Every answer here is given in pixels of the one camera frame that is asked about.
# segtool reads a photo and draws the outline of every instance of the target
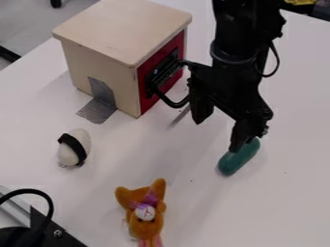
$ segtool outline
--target orange plush toy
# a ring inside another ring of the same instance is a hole
[[[150,187],[128,190],[116,189],[116,198],[126,210],[126,221],[132,236],[139,239],[139,247],[162,247],[160,232],[164,225],[163,213],[166,182],[157,179]]]

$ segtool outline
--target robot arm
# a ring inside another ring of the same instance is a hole
[[[273,75],[280,65],[272,41],[282,36],[285,24],[280,15],[282,1],[212,0],[216,19],[215,40],[210,46],[212,67],[178,61],[179,68],[188,66],[191,71],[189,95],[178,103],[163,95],[155,84],[151,85],[152,92],[170,107],[180,108],[189,102],[196,124],[212,115],[214,106],[233,118],[229,146],[232,153],[266,134],[267,122],[273,117],[258,86],[263,77]],[[277,59],[277,67],[270,74],[263,74],[269,49]]]

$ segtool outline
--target box lid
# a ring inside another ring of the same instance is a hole
[[[132,68],[184,29],[191,18],[148,0],[103,0],[55,28],[53,35]]]

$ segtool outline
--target green sponge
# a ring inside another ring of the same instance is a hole
[[[253,139],[249,144],[244,144],[237,153],[227,151],[219,160],[218,169],[224,176],[231,176],[246,164],[261,147],[258,138]]]

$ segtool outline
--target wooden box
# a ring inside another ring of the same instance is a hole
[[[89,78],[105,83],[117,108],[138,118],[157,101],[146,78],[175,54],[184,57],[187,14],[148,0],[104,0],[58,26],[75,87],[92,95]],[[178,70],[162,84],[167,92],[182,76]]]

